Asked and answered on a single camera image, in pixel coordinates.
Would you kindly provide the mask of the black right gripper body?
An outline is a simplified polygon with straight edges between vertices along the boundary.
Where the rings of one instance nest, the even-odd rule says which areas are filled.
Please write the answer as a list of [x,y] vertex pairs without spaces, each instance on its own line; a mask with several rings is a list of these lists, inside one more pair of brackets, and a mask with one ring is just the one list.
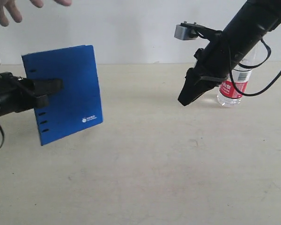
[[214,87],[219,86],[223,81],[226,81],[228,78],[228,71],[224,69],[224,71],[217,71],[204,62],[203,57],[204,49],[199,48],[194,57],[196,59],[196,63],[194,67],[189,68],[188,70],[193,70],[196,74],[201,78],[201,80],[212,81],[214,82]]

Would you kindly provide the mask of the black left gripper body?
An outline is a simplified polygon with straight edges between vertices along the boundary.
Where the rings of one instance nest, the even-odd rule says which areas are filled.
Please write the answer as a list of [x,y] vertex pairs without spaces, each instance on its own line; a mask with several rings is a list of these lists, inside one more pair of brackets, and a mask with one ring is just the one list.
[[44,108],[49,105],[48,80],[17,79],[15,81],[21,94],[23,108]]

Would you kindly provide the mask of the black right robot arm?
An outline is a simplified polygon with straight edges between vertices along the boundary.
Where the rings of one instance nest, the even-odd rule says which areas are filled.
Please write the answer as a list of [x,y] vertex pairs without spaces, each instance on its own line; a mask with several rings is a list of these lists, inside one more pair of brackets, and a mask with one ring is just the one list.
[[194,102],[205,92],[232,78],[232,69],[265,34],[281,24],[281,0],[248,0],[224,30],[214,30],[197,23],[176,25],[174,37],[179,40],[209,40],[194,57],[196,64],[187,70],[178,96],[183,106]]

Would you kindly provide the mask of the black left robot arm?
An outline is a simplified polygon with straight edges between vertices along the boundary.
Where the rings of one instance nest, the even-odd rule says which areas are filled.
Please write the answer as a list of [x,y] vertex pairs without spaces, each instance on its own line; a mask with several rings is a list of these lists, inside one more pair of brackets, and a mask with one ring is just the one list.
[[63,89],[61,79],[28,79],[0,73],[0,117],[49,105],[49,96]]

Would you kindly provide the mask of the person's open hand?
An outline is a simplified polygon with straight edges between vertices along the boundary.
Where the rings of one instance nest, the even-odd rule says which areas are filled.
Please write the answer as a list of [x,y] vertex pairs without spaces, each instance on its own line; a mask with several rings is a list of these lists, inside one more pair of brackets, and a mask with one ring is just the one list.
[[[59,5],[69,7],[72,5],[72,0],[53,0]],[[43,0],[29,0],[29,2],[37,7],[42,8],[44,6]],[[15,0],[0,0],[0,25],[7,27],[9,25],[9,19],[6,16],[5,9],[10,14],[11,18],[16,23],[22,22],[22,14],[19,11]]]

